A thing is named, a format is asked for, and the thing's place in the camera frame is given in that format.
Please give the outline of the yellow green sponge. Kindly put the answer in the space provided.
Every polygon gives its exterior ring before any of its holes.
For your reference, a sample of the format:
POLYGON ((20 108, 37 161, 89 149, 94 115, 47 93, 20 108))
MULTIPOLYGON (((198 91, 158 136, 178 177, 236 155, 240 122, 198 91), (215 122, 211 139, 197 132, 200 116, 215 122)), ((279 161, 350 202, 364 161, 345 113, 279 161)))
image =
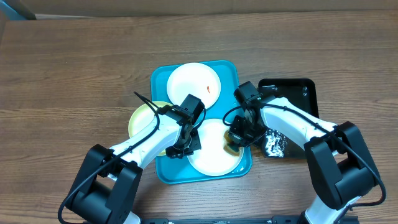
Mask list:
POLYGON ((236 144, 228 135, 228 131, 224 133, 224 146, 223 149, 232 156, 239 156, 241 147, 236 144))

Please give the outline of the yellow plate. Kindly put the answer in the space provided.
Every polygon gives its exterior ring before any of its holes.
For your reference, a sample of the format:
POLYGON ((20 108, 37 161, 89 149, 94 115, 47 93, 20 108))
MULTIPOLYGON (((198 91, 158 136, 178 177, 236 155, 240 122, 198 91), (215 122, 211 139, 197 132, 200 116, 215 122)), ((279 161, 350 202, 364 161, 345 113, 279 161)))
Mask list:
MULTIPOLYGON (((164 101, 153 101, 153 103, 159 108, 166 105, 172 106, 171 103, 164 101)), ((133 112, 129 120, 129 125, 128 125, 129 137, 131 138, 135 134, 142 131, 146 126, 151 124, 154 118, 155 115, 153 111, 146 104, 143 104, 140 107, 138 107, 138 109, 136 109, 135 112, 133 112)), ((163 150, 162 152, 160 152, 158 156, 165 156, 165 155, 166 151, 163 150)))

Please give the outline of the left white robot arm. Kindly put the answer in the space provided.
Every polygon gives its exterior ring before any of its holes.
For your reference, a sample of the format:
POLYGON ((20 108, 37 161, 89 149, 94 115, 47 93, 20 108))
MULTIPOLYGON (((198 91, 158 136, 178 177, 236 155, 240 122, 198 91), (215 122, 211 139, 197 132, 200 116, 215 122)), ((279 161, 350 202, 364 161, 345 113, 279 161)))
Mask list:
POLYGON ((59 222, 65 223, 62 212, 67 208, 85 223, 140 223, 131 209, 143 170, 162 151, 181 159, 199 149, 194 124, 204 109, 203 103, 166 105, 130 139, 109 149, 93 146, 58 209, 59 222))

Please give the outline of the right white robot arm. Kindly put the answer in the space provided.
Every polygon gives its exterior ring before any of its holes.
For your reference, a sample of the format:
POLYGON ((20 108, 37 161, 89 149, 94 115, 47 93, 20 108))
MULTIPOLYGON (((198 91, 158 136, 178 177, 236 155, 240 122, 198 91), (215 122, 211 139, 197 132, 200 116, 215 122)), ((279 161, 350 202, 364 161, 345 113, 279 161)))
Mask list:
POLYGON ((228 135, 234 143, 252 145, 273 129, 304 150, 317 196, 297 223, 344 223, 353 208, 385 201, 386 187, 355 124, 323 121, 285 97, 260 93, 235 93, 234 97, 245 112, 230 124, 228 135))

